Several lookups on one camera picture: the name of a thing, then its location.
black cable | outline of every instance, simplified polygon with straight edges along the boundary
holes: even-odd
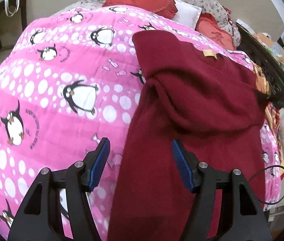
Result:
[[[266,168],[264,168],[264,169],[258,170],[258,171],[249,179],[248,182],[250,183],[250,181],[253,180],[260,172],[265,171],[265,170],[270,169],[270,168],[275,168],[275,167],[282,168],[282,169],[284,170],[284,167],[283,167],[283,166],[280,166],[280,165],[272,165],[272,166],[266,167]],[[269,203],[269,202],[262,201],[262,200],[260,200],[258,197],[257,197],[257,199],[258,199],[258,201],[260,201],[261,203],[263,203],[263,204],[265,204],[265,205],[275,205],[275,204],[281,202],[281,201],[284,199],[284,195],[283,195],[282,198],[279,199],[279,201],[274,202],[274,203]]]

maroon fleece garment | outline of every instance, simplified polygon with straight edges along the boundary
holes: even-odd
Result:
[[[175,165],[173,139],[214,169],[239,168],[248,179],[264,168],[267,102],[257,99],[255,74],[227,57],[205,57],[166,31],[138,32],[133,43],[147,82],[127,134],[108,241],[178,241],[194,195]],[[264,173],[251,187],[264,199]],[[216,202],[211,236],[219,211]]]

pink blanket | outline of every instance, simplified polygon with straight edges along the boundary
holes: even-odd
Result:
[[[253,70],[244,53],[225,51],[191,28],[135,7],[78,8],[32,22],[0,65],[0,234],[5,238],[41,168],[67,168],[108,137],[108,163],[100,185],[88,195],[106,240],[121,153],[146,82],[132,35],[154,29]],[[64,192],[61,203],[71,237]]]

cartoon penguin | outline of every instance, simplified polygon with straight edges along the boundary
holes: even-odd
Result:
[[[60,203],[61,203],[61,213],[67,220],[69,220],[69,211],[67,209],[67,202],[66,202],[66,189],[62,188],[60,190]]]
[[[149,25],[143,25],[142,27],[138,25],[141,29],[144,29],[145,31],[155,31],[156,29],[152,26],[152,24],[149,23]]]
[[[263,161],[264,163],[268,163],[269,162],[269,155],[268,153],[266,153],[265,151],[262,152],[262,156],[263,156]]]
[[[65,86],[63,89],[63,96],[68,102],[71,109],[77,113],[76,108],[95,114],[94,104],[96,100],[97,85],[91,86],[86,84],[79,84],[83,80],[74,82],[71,85]]]
[[[274,173],[274,168],[271,168],[270,174],[271,174],[272,177],[276,176],[275,173]]]
[[[251,63],[251,60],[248,57],[244,57],[242,59],[245,60],[247,63]]]
[[[36,43],[40,43],[40,41],[43,39],[44,35],[45,35],[46,31],[36,31],[32,37],[31,37],[31,44],[34,45]]]
[[[189,38],[189,35],[185,32],[182,32],[182,31],[179,31],[179,30],[175,30],[172,28],[173,31],[175,31],[177,34],[181,35],[181,36],[184,36],[184,37],[188,37]]]
[[[3,210],[2,214],[0,215],[0,219],[3,220],[9,228],[11,228],[15,217],[13,216],[12,211],[10,210],[10,206],[7,199],[5,200],[7,203],[7,210]]]
[[[144,76],[143,76],[143,74],[142,74],[142,70],[141,70],[141,69],[139,69],[137,73],[133,73],[133,72],[131,72],[131,71],[130,71],[130,73],[131,73],[132,75],[136,76],[136,77],[139,77],[139,79],[140,79],[140,81],[141,81],[142,84],[145,84],[145,83],[146,83],[146,80],[145,80],[145,78],[144,78]]]
[[[9,112],[6,118],[1,117],[0,119],[5,124],[8,144],[19,146],[24,139],[24,124],[19,114],[19,101],[15,111]]]
[[[37,51],[40,52],[41,61],[50,61],[57,56],[57,50],[55,44],[54,47],[46,47],[43,50],[37,50]]]
[[[126,13],[127,10],[125,7],[110,7],[109,9],[115,13]]]
[[[109,46],[112,46],[114,33],[114,30],[108,29],[107,26],[102,26],[98,30],[91,33],[91,39],[97,45],[108,44]]]
[[[70,21],[73,23],[80,23],[81,21],[83,21],[83,19],[84,19],[83,14],[77,12],[77,14],[71,17]]]
[[[160,19],[156,14],[154,14],[154,13],[151,13],[151,14],[155,19]]]
[[[277,152],[274,153],[274,159],[276,160],[276,162],[279,162],[280,159],[279,159],[279,155]]]

white bag handle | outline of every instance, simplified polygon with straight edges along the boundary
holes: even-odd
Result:
[[[4,0],[4,2],[5,2],[5,13],[6,13],[6,15],[8,17],[12,17],[19,9],[19,0],[16,0],[16,8],[15,8],[13,13],[8,9],[8,0]]]

